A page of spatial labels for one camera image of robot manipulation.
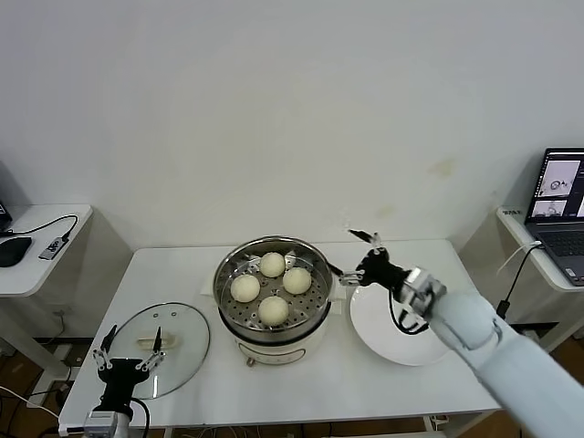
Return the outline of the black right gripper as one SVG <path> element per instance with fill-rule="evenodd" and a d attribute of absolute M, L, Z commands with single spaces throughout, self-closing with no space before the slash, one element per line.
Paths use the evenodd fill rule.
<path fill-rule="evenodd" d="M 410 271 L 394 265 L 390 261 L 389 253 L 382 252 L 384 247 L 377 232 L 370 234 L 355 229 L 349 229 L 349 232 L 371 245 L 373 252 L 366 254 L 356 271 L 342 271 L 337 266 L 328 263 L 330 271 L 338 278 L 339 283 L 344 287 L 359 285 L 365 287 L 375 283 L 387 289 L 393 296 L 398 296 Z"/>

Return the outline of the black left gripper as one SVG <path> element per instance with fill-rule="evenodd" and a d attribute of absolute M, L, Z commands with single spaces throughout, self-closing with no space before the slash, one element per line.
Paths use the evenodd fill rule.
<path fill-rule="evenodd" d="M 93 350 L 99 379 L 105 383 L 105 390 L 100 396 L 99 410 L 128 410 L 135 386 L 146 381 L 145 371 L 154 370 L 164 359 L 162 328 L 158 327 L 152 353 L 146 360 L 110 360 L 109 351 L 116 332 L 117 326 L 114 325 L 101 341 L 99 348 Z"/>

